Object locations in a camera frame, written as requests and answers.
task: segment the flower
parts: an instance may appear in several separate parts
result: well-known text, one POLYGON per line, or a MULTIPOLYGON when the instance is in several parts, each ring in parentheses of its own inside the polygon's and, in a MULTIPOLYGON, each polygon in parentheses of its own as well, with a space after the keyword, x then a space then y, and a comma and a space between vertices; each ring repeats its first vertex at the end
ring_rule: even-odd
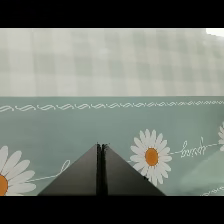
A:
POLYGON ((136 146, 131 146, 131 150, 137 155, 130 157, 130 160, 136 162, 133 166, 137 171, 146 176, 150 182, 157 186, 157 180, 163 184, 163 177, 168 178, 167 172, 171 171, 167 162, 172 160, 168 155, 170 148, 166 147, 167 140, 163 140, 163 135, 159 134, 156 138, 156 131, 151 135, 148 129, 145 134, 140 131, 140 140, 134 138, 136 146))
POLYGON ((224 151, 224 122, 222 123, 223 127, 220 126, 220 132, 219 132, 219 137, 221 138, 219 140, 219 144, 221 144, 221 148, 220 148, 220 151, 224 151))
POLYGON ((0 149, 0 196, 22 196, 21 193, 30 192, 36 188, 35 184, 26 183, 35 172, 25 171, 30 161, 19 162, 21 155, 21 151, 16 151, 7 160, 8 147, 3 146, 0 149))

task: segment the white braided line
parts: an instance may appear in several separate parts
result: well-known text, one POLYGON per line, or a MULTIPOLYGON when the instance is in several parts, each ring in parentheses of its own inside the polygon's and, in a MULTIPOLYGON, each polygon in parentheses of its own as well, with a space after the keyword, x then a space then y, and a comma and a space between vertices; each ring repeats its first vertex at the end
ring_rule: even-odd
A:
POLYGON ((11 110, 11 111, 15 111, 15 110, 19 110, 19 111, 28 111, 28 110, 43 110, 43 111, 46 111, 46 110, 56 110, 56 109, 60 109, 60 110, 73 110, 73 109, 79 109, 79 110, 83 110, 83 109, 106 109, 106 108, 109 108, 109 109, 114 109, 114 108, 128 108, 128 107, 136 107, 136 108, 140 108, 140 107, 156 107, 156 106, 159 106, 159 107, 172 107, 172 106, 192 106, 192 105, 195 105, 195 106, 199 106, 199 105, 221 105, 221 104, 224 104, 224 101, 189 101, 189 102, 161 102, 161 103, 154 103, 154 102, 151 102, 151 103, 112 103, 112 104, 81 104, 81 105, 77 105, 77 104, 65 104, 65 105, 45 105, 45 106, 39 106, 39 105, 36 105, 36 106, 33 106, 33 105, 26 105, 26 106, 23 106, 23 107, 18 107, 18 106, 15 106, 15 107, 12 107, 12 106, 8 106, 8 105, 5 105, 5 106, 1 106, 0 107, 0 113, 1 112, 5 112, 5 111, 8 111, 8 110, 11 110))

